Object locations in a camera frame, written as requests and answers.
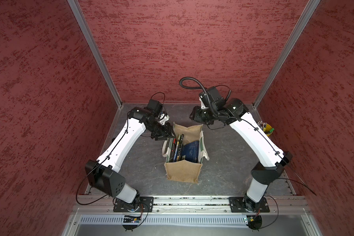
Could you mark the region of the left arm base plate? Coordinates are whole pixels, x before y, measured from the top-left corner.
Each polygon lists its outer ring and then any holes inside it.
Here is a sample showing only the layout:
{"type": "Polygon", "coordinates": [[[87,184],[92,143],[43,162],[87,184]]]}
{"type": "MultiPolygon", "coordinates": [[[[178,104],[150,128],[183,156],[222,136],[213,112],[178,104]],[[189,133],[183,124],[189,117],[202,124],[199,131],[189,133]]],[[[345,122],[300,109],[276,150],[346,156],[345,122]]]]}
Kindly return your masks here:
{"type": "Polygon", "coordinates": [[[127,203],[120,199],[115,199],[113,212],[122,213],[147,213],[152,212],[154,197],[136,197],[134,202],[127,203]]]}

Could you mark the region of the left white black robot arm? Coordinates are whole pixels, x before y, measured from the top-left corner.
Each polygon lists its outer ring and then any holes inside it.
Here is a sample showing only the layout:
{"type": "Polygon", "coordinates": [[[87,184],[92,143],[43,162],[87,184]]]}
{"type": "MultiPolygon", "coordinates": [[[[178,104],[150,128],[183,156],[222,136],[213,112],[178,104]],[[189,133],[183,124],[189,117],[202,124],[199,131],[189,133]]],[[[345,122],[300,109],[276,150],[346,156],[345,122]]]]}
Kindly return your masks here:
{"type": "Polygon", "coordinates": [[[159,102],[150,101],[144,107],[135,107],[126,117],[124,127],[111,145],[97,160],[90,160],[85,165],[86,178],[91,187],[105,195],[124,203],[128,211],[141,208],[139,191],[126,183],[119,174],[122,164],[138,138],[147,130],[156,141],[175,137],[173,127],[168,122],[169,116],[159,102]]]}

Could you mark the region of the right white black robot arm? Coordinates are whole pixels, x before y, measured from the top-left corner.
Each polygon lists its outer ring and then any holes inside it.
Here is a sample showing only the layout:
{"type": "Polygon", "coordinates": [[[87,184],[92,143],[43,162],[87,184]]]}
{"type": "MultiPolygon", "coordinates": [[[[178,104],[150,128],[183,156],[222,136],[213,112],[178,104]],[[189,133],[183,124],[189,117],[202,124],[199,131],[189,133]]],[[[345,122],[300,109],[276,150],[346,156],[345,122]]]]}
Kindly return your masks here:
{"type": "Polygon", "coordinates": [[[248,212],[256,212],[269,185],[282,175],[292,155],[271,141],[242,101],[237,98],[218,101],[217,106],[200,97],[201,105],[193,108],[190,119],[205,125],[220,121],[236,131],[254,151],[259,161],[251,171],[252,181],[243,197],[243,207],[248,212]]]}

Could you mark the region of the pink red book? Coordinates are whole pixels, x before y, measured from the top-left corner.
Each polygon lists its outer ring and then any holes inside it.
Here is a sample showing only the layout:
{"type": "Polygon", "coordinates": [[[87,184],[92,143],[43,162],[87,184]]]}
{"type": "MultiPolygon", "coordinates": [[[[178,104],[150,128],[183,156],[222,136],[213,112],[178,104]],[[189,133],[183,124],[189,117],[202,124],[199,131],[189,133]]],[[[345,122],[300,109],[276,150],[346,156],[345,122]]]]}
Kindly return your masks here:
{"type": "Polygon", "coordinates": [[[175,152],[176,152],[177,140],[176,138],[170,139],[167,149],[167,163],[174,162],[175,152]]]}

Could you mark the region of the green burlap canvas bag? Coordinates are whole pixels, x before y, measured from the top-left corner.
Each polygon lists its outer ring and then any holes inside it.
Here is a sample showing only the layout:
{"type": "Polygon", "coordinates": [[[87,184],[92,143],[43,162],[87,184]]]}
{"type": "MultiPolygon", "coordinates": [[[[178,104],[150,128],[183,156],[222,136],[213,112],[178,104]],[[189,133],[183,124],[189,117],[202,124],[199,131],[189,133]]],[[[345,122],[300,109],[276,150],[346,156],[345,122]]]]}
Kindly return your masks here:
{"type": "Polygon", "coordinates": [[[167,180],[182,183],[198,183],[203,160],[209,160],[204,144],[203,125],[184,127],[173,125],[175,138],[164,142],[167,180]]]}

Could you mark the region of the black book yellow characters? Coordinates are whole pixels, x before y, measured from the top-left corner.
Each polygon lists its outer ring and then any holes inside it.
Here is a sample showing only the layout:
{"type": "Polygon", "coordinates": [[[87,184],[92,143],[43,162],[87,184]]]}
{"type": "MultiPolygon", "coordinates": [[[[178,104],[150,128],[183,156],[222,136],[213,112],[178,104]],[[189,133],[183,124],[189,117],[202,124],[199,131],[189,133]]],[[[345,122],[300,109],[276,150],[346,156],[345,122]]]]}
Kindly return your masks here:
{"type": "Polygon", "coordinates": [[[184,140],[184,134],[181,134],[181,141],[180,141],[180,146],[179,146],[179,150],[178,150],[178,156],[177,156],[177,161],[178,162],[180,160],[180,156],[181,156],[181,152],[182,152],[182,148],[183,148],[183,140],[184,140]]]}

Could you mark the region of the Animal Farm blue book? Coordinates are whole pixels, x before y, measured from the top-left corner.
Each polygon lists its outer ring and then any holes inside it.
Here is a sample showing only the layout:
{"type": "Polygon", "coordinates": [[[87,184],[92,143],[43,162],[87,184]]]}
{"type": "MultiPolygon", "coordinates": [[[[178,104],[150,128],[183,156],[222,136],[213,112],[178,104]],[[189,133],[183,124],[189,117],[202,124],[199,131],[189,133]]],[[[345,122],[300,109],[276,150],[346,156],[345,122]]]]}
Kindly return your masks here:
{"type": "Polygon", "coordinates": [[[177,138],[176,145],[175,145],[175,150],[174,150],[174,157],[173,157],[173,162],[177,161],[177,156],[178,156],[178,150],[180,146],[180,141],[181,141],[182,135],[180,134],[177,138]]]}

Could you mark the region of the dark blue book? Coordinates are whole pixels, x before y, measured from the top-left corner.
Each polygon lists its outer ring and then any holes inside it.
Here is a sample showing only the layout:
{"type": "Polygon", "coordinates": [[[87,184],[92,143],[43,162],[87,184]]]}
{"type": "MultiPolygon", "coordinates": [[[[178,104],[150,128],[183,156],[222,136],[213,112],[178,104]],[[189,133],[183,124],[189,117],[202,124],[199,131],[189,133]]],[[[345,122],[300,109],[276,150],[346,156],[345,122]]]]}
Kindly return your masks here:
{"type": "Polygon", "coordinates": [[[181,153],[182,159],[188,162],[198,163],[199,153],[200,153],[199,147],[200,147],[199,141],[194,141],[186,144],[182,148],[182,153],[181,153]]]}

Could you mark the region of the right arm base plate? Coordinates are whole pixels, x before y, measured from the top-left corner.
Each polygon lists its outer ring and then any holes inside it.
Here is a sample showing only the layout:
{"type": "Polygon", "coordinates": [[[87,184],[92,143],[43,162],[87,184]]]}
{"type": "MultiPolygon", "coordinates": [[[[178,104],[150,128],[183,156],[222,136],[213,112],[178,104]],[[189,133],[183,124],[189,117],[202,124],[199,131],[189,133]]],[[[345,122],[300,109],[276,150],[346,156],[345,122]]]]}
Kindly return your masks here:
{"type": "Polygon", "coordinates": [[[229,197],[229,206],[232,213],[269,213],[270,209],[265,197],[254,202],[249,197],[229,197]]]}

